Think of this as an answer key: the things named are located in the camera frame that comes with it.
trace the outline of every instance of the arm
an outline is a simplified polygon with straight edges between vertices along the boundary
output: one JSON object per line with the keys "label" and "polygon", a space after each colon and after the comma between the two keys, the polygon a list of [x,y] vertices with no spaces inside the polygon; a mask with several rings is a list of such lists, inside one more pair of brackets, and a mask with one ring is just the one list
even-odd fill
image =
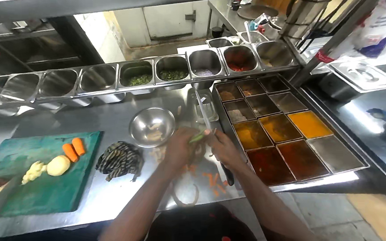
{"label": "arm", "polygon": [[195,129],[180,128],[168,142],[165,159],[99,238],[136,241],[145,237],[166,189],[190,156],[188,142]]}
{"label": "arm", "polygon": [[316,240],[308,227],[245,164],[227,135],[217,130],[207,137],[207,142],[213,154],[238,179],[268,240]]}

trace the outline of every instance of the knife handle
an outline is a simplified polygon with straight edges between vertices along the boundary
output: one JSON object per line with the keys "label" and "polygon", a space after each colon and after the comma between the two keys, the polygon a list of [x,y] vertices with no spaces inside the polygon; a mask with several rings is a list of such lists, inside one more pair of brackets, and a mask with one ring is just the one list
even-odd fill
{"label": "knife handle", "polygon": [[229,186],[233,186],[233,184],[235,183],[235,179],[233,178],[233,173],[229,169],[227,169],[227,167],[225,167],[223,163],[220,162],[220,164],[221,164],[222,170],[224,171],[224,174],[226,174],[227,184]]}

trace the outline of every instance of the green vegetable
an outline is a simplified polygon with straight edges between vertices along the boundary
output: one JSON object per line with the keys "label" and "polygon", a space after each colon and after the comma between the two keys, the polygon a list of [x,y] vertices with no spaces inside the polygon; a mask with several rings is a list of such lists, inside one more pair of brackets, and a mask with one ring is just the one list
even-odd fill
{"label": "green vegetable", "polygon": [[162,70],[160,78],[164,81],[180,80],[187,77],[188,73],[182,70]]}
{"label": "green vegetable", "polygon": [[153,78],[152,75],[135,76],[129,80],[129,83],[127,84],[127,86],[145,85],[145,84],[148,84],[152,78]]}

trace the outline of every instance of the green cutting board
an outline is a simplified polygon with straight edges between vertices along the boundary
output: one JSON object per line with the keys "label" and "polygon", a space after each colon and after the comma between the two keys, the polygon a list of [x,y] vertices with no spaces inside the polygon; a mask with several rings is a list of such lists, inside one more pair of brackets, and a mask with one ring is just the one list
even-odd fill
{"label": "green cutting board", "polygon": [[78,208],[99,146],[99,131],[6,139],[0,145],[0,177],[24,175],[36,161],[48,164],[54,157],[64,155],[62,145],[75,137],[83,140],[86,153],[61,176],[44,172],[34,181],[18,186],[1,216],[71,212]]}

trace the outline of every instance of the door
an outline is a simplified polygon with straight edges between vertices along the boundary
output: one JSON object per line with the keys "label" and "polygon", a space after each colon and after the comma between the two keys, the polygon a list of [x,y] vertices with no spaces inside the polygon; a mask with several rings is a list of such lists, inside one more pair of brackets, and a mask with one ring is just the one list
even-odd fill
{"label": "door", "polygon": [[150,39],[193,32],[193,21],[185,19],[185,14],[193,13],[191,2],[151,6],[143,10]]}

